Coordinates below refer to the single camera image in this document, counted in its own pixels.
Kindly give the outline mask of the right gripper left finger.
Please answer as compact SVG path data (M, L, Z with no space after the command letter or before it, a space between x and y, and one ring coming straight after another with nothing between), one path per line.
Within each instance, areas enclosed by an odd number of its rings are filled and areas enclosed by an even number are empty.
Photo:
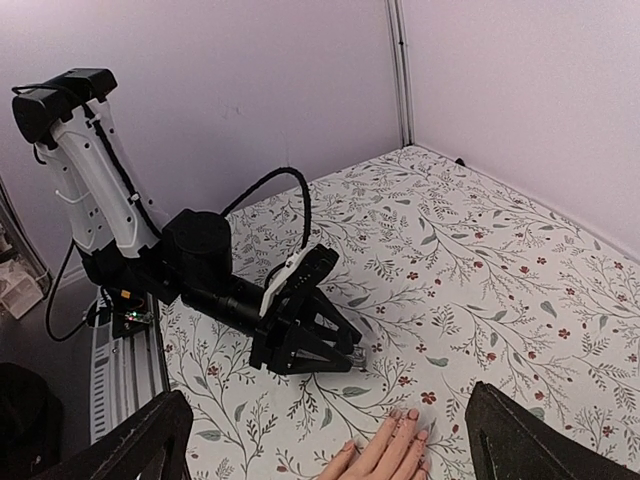
M162 392L106 436L38 479L181 479L193 412L179 391Z

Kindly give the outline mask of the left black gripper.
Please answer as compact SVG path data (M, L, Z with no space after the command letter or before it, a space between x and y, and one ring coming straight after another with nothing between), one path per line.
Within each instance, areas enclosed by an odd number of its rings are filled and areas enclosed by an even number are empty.
M278 375L345 373L352 369L349 356L360 343L361 332L323 292L313 292L311 299L314 307L306 300L288 308L284 301L281 310L265 318L259 315L262 298L250 303L251 367L261 370L265 366ZM331 331L333 344L310 332L319 314L337 327L337 331Z

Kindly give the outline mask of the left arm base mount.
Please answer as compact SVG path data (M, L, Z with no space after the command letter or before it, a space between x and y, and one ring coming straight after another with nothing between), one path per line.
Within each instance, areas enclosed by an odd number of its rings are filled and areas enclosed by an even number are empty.
M113 339L145 331L155 320L154 301L150 295L135 290L100 288L97 325L109 326Z

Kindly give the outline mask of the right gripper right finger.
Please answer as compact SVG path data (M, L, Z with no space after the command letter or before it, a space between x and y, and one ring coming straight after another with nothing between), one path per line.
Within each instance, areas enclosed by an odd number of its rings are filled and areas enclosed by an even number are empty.
M558 433L489 383L479 381L474 385L465 422L478 479L639 477Z

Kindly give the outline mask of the person's bare hand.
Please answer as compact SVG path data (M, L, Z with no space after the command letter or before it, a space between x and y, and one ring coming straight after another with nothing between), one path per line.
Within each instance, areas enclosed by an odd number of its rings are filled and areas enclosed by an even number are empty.
M425 480L428 469L423 456L428 432L417 430L420 413L412 408L395 410L381 424L371 441L357 453L349 440L332 457L319 480Z

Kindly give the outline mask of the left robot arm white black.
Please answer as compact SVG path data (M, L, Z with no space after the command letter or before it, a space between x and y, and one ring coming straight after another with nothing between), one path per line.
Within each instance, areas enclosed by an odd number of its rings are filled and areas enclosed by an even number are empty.
M233 272L226 212L184 209L167 222L128 172L107 69L71 69L13 88L12 112L48 167L89 279L186 306L248 336L249 362L279 375L348 372L366 363L361 333L321 291L338 253L303 237L263 285Z

